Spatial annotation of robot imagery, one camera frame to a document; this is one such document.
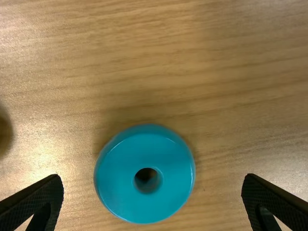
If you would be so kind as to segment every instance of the wooden table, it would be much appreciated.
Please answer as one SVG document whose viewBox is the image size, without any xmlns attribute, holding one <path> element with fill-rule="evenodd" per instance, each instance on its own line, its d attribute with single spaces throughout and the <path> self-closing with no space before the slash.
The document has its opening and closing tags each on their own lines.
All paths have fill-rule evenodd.
<svg viewBox="0 0 308 231">
<path fill-rule="evenodd" d="M 0 199 L 58 173 L 59 231 L 251 230 L 250 172 L 308 200 L 307 12 L 305 0 L 2 0 Z M 187 204 L 149 226 L 109 213 L 92 179 L 103 145 L 140 123 L 183 136 L 197 171 Z"/>
</svg>

